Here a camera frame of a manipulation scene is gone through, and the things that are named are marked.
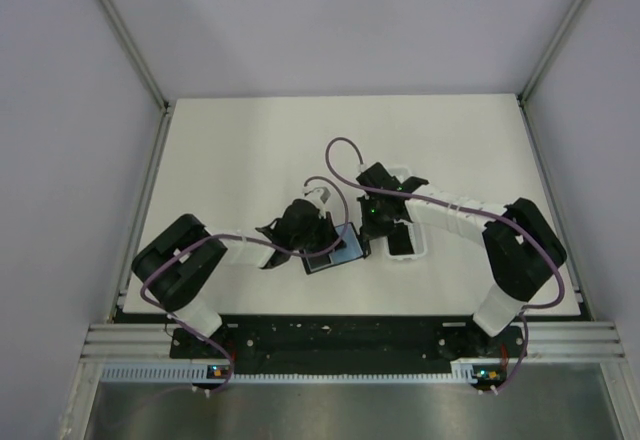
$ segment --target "purple cable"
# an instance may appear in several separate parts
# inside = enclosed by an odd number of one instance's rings
[[[520,370],[520,366],[522,365],[524,357],[527,356],[527,347],[529,346],[529,325],[527,324],[527,319],[525,318],[524,313],[518,314],[518,317],[520,318],[520,320],[522,320],[522,329],[524,330],[524,341],[522,342],[522,350],[520,350],[518,360],[511,369],[511,373],[509,373],[509,376],[504,382],[502,382],[500,386],[496,387],[495,390],[493,390],[493,393],[495,393],[496,395],[502,393],[502,391],[507,388],[507,386],[513,381],[516,373],[518,373],[518,370]]]
[[[382,188],[364,187],[364,186],[359,185],[357,183],[351,182],[350,180],[348,180],[348,179],[344,178],[342,175],[340,175],[335,170],[335,168],[333,168],[333,165],[331,165],[331,158],[330,158],[331,157],[331,147],[333,147],[333,145],[335,145],[338,142],[345,142],[345,143],[348,143],[349,145],[351,145],[351,147],[353,147],[353,149],[355,150],[356,155],[358,156],[358,161],[360,162],[361,165],[364,164],[364,159],[362,157],[362,153],[360,152],[360,149],[358,148],[358,146],[352,140],[350,140],[350,139],[348,139],[346,137],[336,137],[336,138],[334,138],[333,140],[331,140],[329,142],[329,144],[327,145],[327,148],[325,150],[325,153],[324,153],[324,161],[327,164],[327,168],[332,173],[332,175],[334,177],[336,177],[338,180],[340,180],[342,183],[344,183],[345,185],[348,185],[348,186],[353,187],[353,188],[357,188],[359,190],[364,190],[365,192],[370,192],[370,193],[380,193],[380,194],[384,194],[384,195],[390,195],[390,196],[393,196],[393,197],[401,197],[401,198],[408,198],[408,199],[415,198],[415,199],[418,199],[418,200],[423,200],[425,202],[434,203],[434,204],[440,205],[442,207],[455,208],[456,210],[459,210],[459,211],[464,212],[464,213],[470,213],[472,215],[480,215],[480,216],[483,216],[483,217],[490,218],[492,220],[497,220],[499,222],[502,222],[505,225],[508,225],[509,227],[514,229],[520,235],[522,235],[523,238],[527,242],[529,242],[533,246],[533,248],[536,249],[536,251],[540,254],[540,256],[543,258],[543,260],[547,263],[547,265],[551,269],[551,272],[553,273],[554,277],[556,278],[556,281],[558,282],[558,296],[557,296],[557,298],[555,300],[553,300],[552,302],[549,302],[549,303],[544,303],[544,304],[541,304],[541,305],[526,304],[526,305],[524,305],[522,307],[522,312],[520,312],[520,314],[518,316],[522,320],[522,325],[523,325],[523,329],[524,329],[524,342],[522,344],[522,350],[520,351],[520,356],[518,357],[518,360],[517,360],[516,364],[514,365],[513,369],[511,370],[511,373],[509,374],[507,379],[502,383],[502,385],[500,385],[495,390],[493,390],[496,395],[498,393],[502,392],[505,389],[505,387],[508,386],[511,383],[511,381],[513,380],[513,377],[518,372],[518,370],[520,370],[520,366],[522,365],[522,361],[524,360],[524,357],[526,356],[527,346],[529,345],[529,326],[527,325],[527,320],[525,319],[525,316],[524,316],[524,313],[523,313],[524,310],[527,309],[527,308],[538,309],[538,310],[542,310],[542,309],[546,309],[546,308],[552,308],[552,307],[555,307],[556,305],[559,305],[562,302],[562,300],[564,299],[564,296],[565,296],[564,281],[562,280],[562,275],[560,275],[560,271],[558,270],[558,267],[556,267],[556,264],[553,262],[551,257],[547,254],[547,252],[545,252],[544,248],[542,248],[542,246],[536,241],[535,238],[533,238],[533,236],[529,232],[527,232],[520,225],[518,225],[517,223],[515,223],[512,220],[509,220],[508,218],[501,217],[500,215],[496,215],[495,213],[485,212],[485,211],[482,211],[482,210],[477,210],[475,208],[468,208],[468,207],[463,207],[463,206],[459,206],[459,205],[449,204],[447,202],[443,202],[442,200],[438,200],[437,198],[431,198],[431,197],[427,197],[425,195],[416,195],[416,194],[412,194],[412,193],[398,192],[398,191],[394,191],[394,190],[384,190]]]
[[[553,262],[553,260],[549,256],[549,254],[547,252],[545,252],[544,248],[542,248],[542,246],[536,241],[536,239],[533,238],[533,236],[529,232],[527,232],[524,228],[522,228],[516,222],[514,222],[513,220],[510,220],[508,218],[504,218],[504,217],[502,217],[500,215],[496,215],[495,213],[485,212],[483,210],[477,210],[475,208],[469,208],[469,207],[463,207],[463,206],[459,206],[459,205],[450,204],[450,203],[444,202],[442,200],[439,200],[437,198],[427,197],[425,195],[416,195],[416,194],[413,194],[413,193],[398,192],[398,191],[395,191],[395,190],[384,190],[382,188],[364,187],[362,185],[354,183],[354,182],[344,178],[342,175],[340,175],[335,170],[335,168],[333,168],[333,165],[331,165],[331,159],[330,159],[331,147],[333,147],[333,145],[336,144],[337,142],[346,142],[349,145],[351,145],[353,147],[353,149],[356,151],[356,154],[358,155],[358,160],[360,161],[360,164],[363,164],[364,161],[363,161],[363,158],[362,158],[362,154],[360,153],[360,150],[358,149],[357,145],[352,140],[350,140],[348,138],[345,138],[345,137],[336,137],[336,138],[334,138],[333,140],[331,140],[329,142],[329,144],[327,145],[327,149],[325,150],[325,153],[324,153],[324,161],[327,164],[327,168],[333,174],[333,176],[336,177],[338,180],[340,180],[345,185],[348,185],[348,186],[353,187],[353,188],[357,188],[359,190],[364,190],[365,192],[369,192],[369,193],[381,193],[381,194],[384,194],[384,195],[390,195],[392,197],[401,197],[401,198],[407,198],[407,199],[415,198],[417,200],[423,200],[425,202],[434,203],[434,204],[439,205],[441,207],[454,208],[456,211],[460,211],[460,212],[464,212],[464,213],[470,213],[472,215],[479,215],[479,216],[482,216],[482,217],[490,218],[492,220],[497,220],[498,222],[504,223],[505,225],[511,227],[516,232],[518,232],[520,235],[522,235],[522,237],[527,242],[529,242],[531,244],[531,246],[540,254],[542,259],[546,262],[546,264],[551,269],[551,272],[553,273],[554,277],[556,278],[556,280],[558,282],[558,296],[557,296],[557,298],[555,300],[553,300],[552,302],[549,302],[549,303],[541,304],[541,305],[527,304],[527,305],[525,305],[523,307],[523,309],[531,308],[531,309],[542,310],[542,309],[552,308],[552,307],[555,307],[555,306],[559,305],[562,302],[562,300],[564,300],[564,295],[565,295],[564,281],[562,280],[562,276],[560,275],[560,271],[558,270],[558,267],[556,267],[556,264]]]
[[[247,241],[249,243],[255,243],[257,245],[263,245],[265,247],[270,247],[270,248],[273,248],[274,250],[277,250],[279,252],[291,255],[292,257],[299,257],[299,258],[320,257],[322,255],[326,255],[326,254],[332,252],[340,244],[340,242],[342,242],[342,239],[344,238],[344,235],[347,232],[347,225],[349,223],[349,207],[347,205],[347,199],[345,198],[345,196],[342,193],[342,191],[340,190],[340,188],[338,188],[338,186],[332,180],[330,180],[330,179],[328,179],[326,177],[322,177],[322,176],[309,177],[304,182],[305,187],[309,184],[309,182],[311,182],[313,180],[322,180],[323,182],[326,182],[329,185],[331,185],[331,187],[333,187],[333,189],[338,193],[338,196],[340,197],[340,200],[342,200],[342,205],[344,206],[344,227],[340,230],[340,234],[338,235],[338,239],[335,242],[333,242],[330,246],[328,246],[324,250],[321,250],[321,251],[315,252],[315,253],[298,253],[298,252],[289,251],[289,250],[287,250],[285,248],[279,247],[277,245],[274,245],[273,243],[267,242],[266,240],[261,240],[259,238],[242,237],[240,235],[231,235],[231,234],[226,234],[226,233],[218,233],[218,234],[211,235],[209,237],[203,238],[201,240],[198,240],[197,242],[189,245],[187,248],[182,250],[178,255],[176,255],[175,257],[172,257],[169,261],[164,263],[160,268],[158,268],[155,272],[153,272],[149,276],[149,278],[147,278],[145,280],[145,282],[142,284],[142,288],[140,289],[140,296],[142,297],[142,299],[144,301],[146,301],[147,303],[150,303],[151,305],[154,305],[154,306],[156,306],[158,308],[162,308],[162,305],[159,302],[155,301],[153,298],[151,298],[150,296],[147,295],[147,290],[149,289],[151,284],[153,284],[153,282],[155,282],[158,279],[158,277],[160,275],[162,275],[164,272],[166,272],[167,269],[169,269],[172,265],[174,265],[176,262],[180,261],[180,259],[182,257],[184,257],[185,255],[188,255],[189,253],[193,252],[197,248],[200,248],[205,243],[207,243],[207,242],[209,242],[211,240],[214,240],[214,239]],[[229,353],[221,345],[219,345],[217,342],[215,342],[214,340],[212,340],[212,339],[210,339],[208,337],[205,337],[204,335],[199,333],[197,330],[191,328],[189,325],[187,325],[184,322],[178,320],[177,318],[175,318],[175,315],[173,315],[173,314],[170,314],[170,315],[171,315],[171,318],[173,318],[176,321],[176,323],[178,323],[187,332],[189,332],[190,334],[196,336],[197,338],[199,338],[203,342],[206,342],[209,345],[211,345],[213,348],[215,348],[220,353],[222,353],[222,355],[229,361],[229,375],[227,375],[227,378],[225,378],[225,380],[222,383],[222,385],[218,389],[216,389],[215,392],[219,392],[220,390],[226,388],[226,386],[228,385],[229,381],[231,380],[231,377],[233,376],[233,370],[234,370],[234,368],[233,368],[233,359],[231,358],[231,355],[229,355]]]

